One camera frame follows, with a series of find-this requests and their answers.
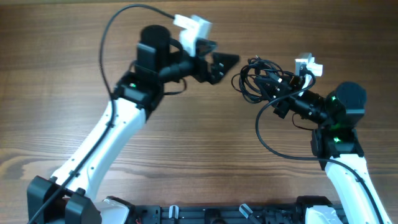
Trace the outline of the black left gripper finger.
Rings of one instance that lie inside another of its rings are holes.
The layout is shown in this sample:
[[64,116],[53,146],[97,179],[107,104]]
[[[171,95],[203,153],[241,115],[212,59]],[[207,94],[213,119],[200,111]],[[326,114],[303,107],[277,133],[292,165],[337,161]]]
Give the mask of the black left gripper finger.
[[195,44],[195,55],[197,57],[204,57],[205,55],[213,52],[217,46],[218,45],[215,41],[199,38]]
[[219,83],[224,76],[239,62],[239,55],[215,52],[212,54],[211,84]]

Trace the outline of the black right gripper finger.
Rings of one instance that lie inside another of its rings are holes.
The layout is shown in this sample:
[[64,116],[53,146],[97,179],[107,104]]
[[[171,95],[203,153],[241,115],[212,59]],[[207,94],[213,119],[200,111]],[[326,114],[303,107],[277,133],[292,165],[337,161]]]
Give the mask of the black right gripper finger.
[[287,84],[294,76],[290,71],[264,69],[266,77],[264,83],[266,84]]
[[261,99],[266,101],[272,101],[289,91],[287,79],[276,80],[269,77],[256,77],[254,83],[260,91]]

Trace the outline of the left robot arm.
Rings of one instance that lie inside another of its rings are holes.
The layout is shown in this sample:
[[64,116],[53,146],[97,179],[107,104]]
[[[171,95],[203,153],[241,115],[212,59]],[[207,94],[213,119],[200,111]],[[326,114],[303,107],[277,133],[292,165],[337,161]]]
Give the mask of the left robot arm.
[[96,202],[112,163],[167,95],[166,83],[191,76],[214,85],[238,62],[235,54],[217,52],[205,32],[178,41],[164,26],[143,28],[137,58],[109,91],[109,103],[94,129],[50,178],[37,176],[29,184],[29,222],[134,223],[133,204],[117,197]]

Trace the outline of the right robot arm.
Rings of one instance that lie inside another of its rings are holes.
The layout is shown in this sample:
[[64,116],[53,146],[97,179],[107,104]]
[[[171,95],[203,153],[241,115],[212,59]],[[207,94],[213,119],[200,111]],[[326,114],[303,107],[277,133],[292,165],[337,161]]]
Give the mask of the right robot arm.
[[255,122],[260,143],[271,153],[295,161],[317,161],[333,184],[349,223],[390,223],[368,173],[367,161],[356,131],[357,123],[365,114],[366,91],[357,83],[343,82],[326,97],[311,91],[316,75],[303,68],[298,75],[286,77],[277,72],[258,75],[254,84],[275,114],[284,118],[289,111],[317,125],[312,129],[312,156],[290,156],[268,145]]

